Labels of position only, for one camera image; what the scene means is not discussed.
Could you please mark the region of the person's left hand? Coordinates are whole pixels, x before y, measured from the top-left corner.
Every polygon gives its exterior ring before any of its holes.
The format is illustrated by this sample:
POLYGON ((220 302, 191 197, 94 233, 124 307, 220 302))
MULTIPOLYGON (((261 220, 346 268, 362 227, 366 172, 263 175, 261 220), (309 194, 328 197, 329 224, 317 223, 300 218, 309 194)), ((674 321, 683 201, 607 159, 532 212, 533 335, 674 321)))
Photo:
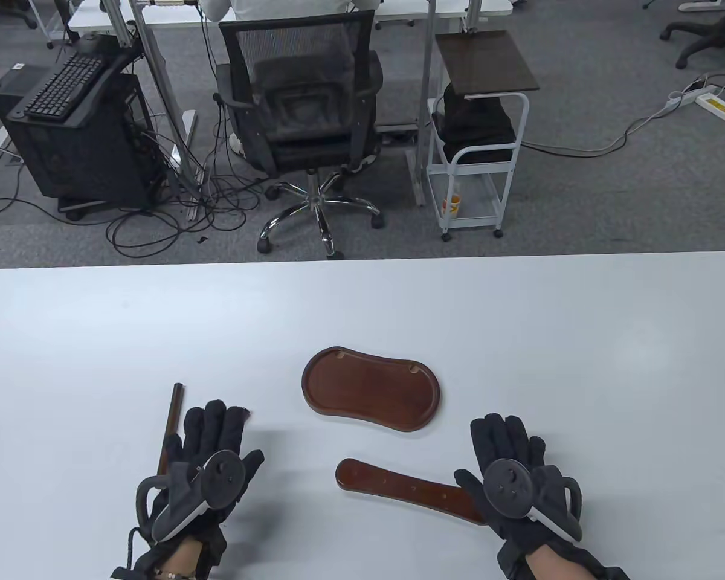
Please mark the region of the person's left hand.
MULTIPOLYGON (((250 417, 246 408, 228 407, 216 399, 205 408, 194 407, 186 412, 184 434, 172 434, 164 440, 167 469, 186 468, 186 480, 191 481, 199 468, 221 450, 240 454, 243 429, 250 417)), ((240 503, 250 482, 264 462, 263 452, 256 449, 241 458, 244 469, 243 486, 236 499, 228 505, 207 510, 187 524, 171 540, 158 543, 152 549, 148 572, 155 578, 208 578, 220 564, 227 547, 222 524, 229 519, 240 503)))

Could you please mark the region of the person's right hand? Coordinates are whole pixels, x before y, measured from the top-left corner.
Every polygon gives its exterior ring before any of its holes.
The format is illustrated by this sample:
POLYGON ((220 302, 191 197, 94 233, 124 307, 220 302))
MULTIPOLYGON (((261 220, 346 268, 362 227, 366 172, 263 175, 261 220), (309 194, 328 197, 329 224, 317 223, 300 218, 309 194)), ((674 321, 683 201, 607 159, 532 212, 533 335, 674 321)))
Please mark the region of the person's right hand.
MULTIPOLYGON (((499 459, 520 462, 531 474, 545 466, 546 444, 539 436, 528 436, 519 417, 506 418, 498 413, 487 414, 470 423, 471 441, 480 472, 499 459)), ((471 497, 487 525, 504 541, 498 553, 498 563, 507 578, 533 578, 533 572, 526 564, 526 557, 533 555, 540 547, 556 545, 563 547, 567 542, 559 538, 545 525, 528 518, 506 518, 490 504, 482 481, 466 469, 454 472, 454 479, 463 491, 471 497)))

